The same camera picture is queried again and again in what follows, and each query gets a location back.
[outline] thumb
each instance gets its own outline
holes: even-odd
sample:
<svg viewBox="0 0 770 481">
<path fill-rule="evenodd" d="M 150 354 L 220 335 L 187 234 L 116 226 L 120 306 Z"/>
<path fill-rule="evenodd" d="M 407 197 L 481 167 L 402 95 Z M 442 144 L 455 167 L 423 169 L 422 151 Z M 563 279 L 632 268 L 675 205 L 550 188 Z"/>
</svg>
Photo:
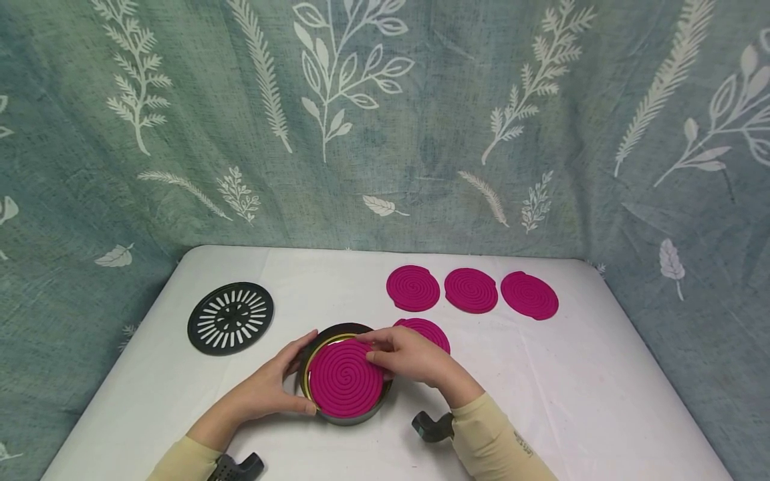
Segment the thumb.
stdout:
<svg viewBox="0 0 770 481">
<path fill-rule="evenodd" d="M 383 367 L 389 371 L 396 372 L 395 369 L 398 357 L 394 352 L 387 351 L 369 351 L 367 352 L 367 361 L 377 366 Z"/>
<path fill-rule="evenodd" d="M 283 410 L 292 413 L 303 413 L 314 416 L 317 408 L 313 401 L 299 396 L 289 396 L 283 400 Z"/>
</svg>

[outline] person's left hand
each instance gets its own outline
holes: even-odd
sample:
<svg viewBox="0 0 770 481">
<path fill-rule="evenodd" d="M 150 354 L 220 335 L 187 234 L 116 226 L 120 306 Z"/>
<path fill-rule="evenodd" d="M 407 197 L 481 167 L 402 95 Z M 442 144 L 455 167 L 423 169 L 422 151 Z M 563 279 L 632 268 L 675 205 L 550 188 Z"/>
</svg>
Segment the person's left hand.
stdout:
<svg viewBox="0 0 770 481">
<path fill-rule="evenodd" d="M 254 374 L 244 379 L 222 399 L 230 409 L 238 413 L 242 422 L 258 419 L 273 413 L 305 413 L 314 415 L 316 405 L 301 396 L 283 390 L 283 381 L 296 372 L 295 360 L 303 347 L 318 336 L 316 329 L 290 342 L 275 357 L 266 362 Z"/>
</svg>

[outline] feather print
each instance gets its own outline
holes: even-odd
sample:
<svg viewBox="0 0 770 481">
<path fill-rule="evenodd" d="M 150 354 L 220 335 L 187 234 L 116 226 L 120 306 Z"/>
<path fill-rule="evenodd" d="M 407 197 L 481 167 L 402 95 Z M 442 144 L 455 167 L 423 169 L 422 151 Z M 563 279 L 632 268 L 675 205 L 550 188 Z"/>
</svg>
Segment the feather print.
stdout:
<svg viewBox="0 0 770 481">
<path fill-rule="evenodd" d="M 685 277 L 685 267 L 679 261 L 679 253 L 671 239 L 665 239 L 661 243 L 660 257 L 661 274 L 676 281 L 676 292 L 679 294 L 679 300 L 684 301 L 679 280 Z"/>
<path fill-rule="evenodd" d="M 711 21 L 714 0 L 685 0 L 674 36 L 671 54 L 655 73 L 655 78 L 636 109 L 623 141 L 615 154 L 615 177 L 623 161 L 641 140 L 647 127 L 663 109 L 666 100 L 687 78 L 688 70 L 695 63 L 701 43 L 706 38 L 706 27 Z"/>
<path fill-rule="evenodd" d="M 503 204 L 500 202 L 500 198 L 497 197 L 497 194 L 494 192 L 494 190 L 492 190 L 489 184 L 479 179 L 475 175 L 469 174 L 468 172 L 462 170 L 459 171 L 458 174 L 460 174 L 460 177 L 470 182 L 473 187 L 479 189 L 481 193 L 484 194 L 484 197 L 489 203 L 490 209 L 492 209 L 492 215 L 494 215 L 494 218 L 497 219 L 500 224 L 505 225 L 506 227 L 510 227 L 508 225 L 508 221 L 505 219 Z"/>
<path fill-rule="evenodd" d="M 249 54 L 256 70 L 259 91 L 262 92 L 262 102 L 265 105 L 267 121 L 273 134 L 281 139 L 290 154 L 292 149 L 289 146 L 289 129 L 286 127 L 286 116 L 283 114 L 283 107 L 281 107 L 281 94 L 276 83 L 273 57 L 267 50 L 267 41 L 257 23 L 258 18 L 252 12 L 247 0 L 227 0 L 227 3 L 233 9 L 233 14 L 246 36 Z"/>
<path fill-rule="evenodd" d="M 142 172 L 141 174 L 136 176 L 136 178 L 139 180 L 155 180 L 157 182 L 165 182 L 171 185 L 178 185 L 183 189 L 185 189 L 187 192 L 197 197 L 198 200 L 202 202 L 203 205 L 208 207 L 211 212 L 214 212 L 219 217 L 224 217 L 225 219 L 230 221 L 232 220 L 230 217 L 227 216 L 227 214 L 222 209 L 217 207 L 214 204 L 214 202 L 212 202 L 211 199 L 209 199 L 206 196 L 206 194 L 201 192 L 200 189 L 198 189 L 193 184 L 191 184 L 190 181 L 187 179 L 183 179 L 169 172 L 156 172 L 156 171 Z"/>
</svg>

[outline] metal tin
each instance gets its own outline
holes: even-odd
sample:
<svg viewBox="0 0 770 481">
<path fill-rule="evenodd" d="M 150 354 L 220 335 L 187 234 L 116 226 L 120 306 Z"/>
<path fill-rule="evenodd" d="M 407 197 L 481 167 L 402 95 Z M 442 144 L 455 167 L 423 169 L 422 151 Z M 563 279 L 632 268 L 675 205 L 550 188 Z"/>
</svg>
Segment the metal tin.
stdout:
<svg viewBox="0 0 770 481">
<path fill-rule="evenodd" d="M 311 401 L 313 400 L 313 395 L 310 393 L 310 389 L 308 387 L 308 367 L 310 366 L 310 361 L 322 347 L 328 344 L 343 341 L 345 339 L 351 339 L 359 334 L 364 334 L 365 332 L 369 332 L 371 330 L 372 328 L 363 324 L 345 322 L 343 324 L 336 324 L 335 326 L 331 326 L 321 331 L 318 336 L 300 353 L 300 367 L 297 370 L 296 383 L 298 384 L 297 387 L 299 387 L 302 391 L 302 394 L 307 399 L 310 399 Z M 377 400 L 377 404 L 375 404 L 372 409 L 362 414 L 361 416 L 356 416 L 354 418 L 337 418 L 334 416 L 329 416 L 328 414 L 321 411 L 320 408 L 316 412 L 316 416 L 319 416 L 321 419 L 326 420 L 328 423 L 337 426 L 355 426 L 356 424 L 361 424 L 377 414 L 377 411 L 379 411 L 382 407 L 385 401 L 385 397 L 390 391 L 390 386 L 392 384 L 393 381 L 383 382 L 383 391 L 380 394 L 379 400 Z"/>
</svg>

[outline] black clamp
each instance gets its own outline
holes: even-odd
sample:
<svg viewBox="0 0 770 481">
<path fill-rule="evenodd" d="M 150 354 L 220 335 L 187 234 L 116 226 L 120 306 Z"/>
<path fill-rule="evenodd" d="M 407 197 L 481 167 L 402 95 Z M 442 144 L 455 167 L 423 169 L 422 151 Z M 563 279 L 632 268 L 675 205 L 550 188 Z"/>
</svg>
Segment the black clamp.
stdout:
<svg viewBox="0 0 770 481">
<path fill-rule="evenodd" d="M 265 463 L 256 453 L 251 453 L 240 464 L 236 464 L 233 458 L 223 454 L 217 460 L 216 469 L 209 476 L 208 481 L 254 481 L 264 470 Z"/>
<path fill-rule="evenodd" d="M 412 419 L 412 427 L 426 443 L 438 443 L 446 438 L 454 438 L 452 421 L 452 413 L 446 413 L 438 421 L 433 421 L 425 411 L 420 411 Z"/>
</svg>

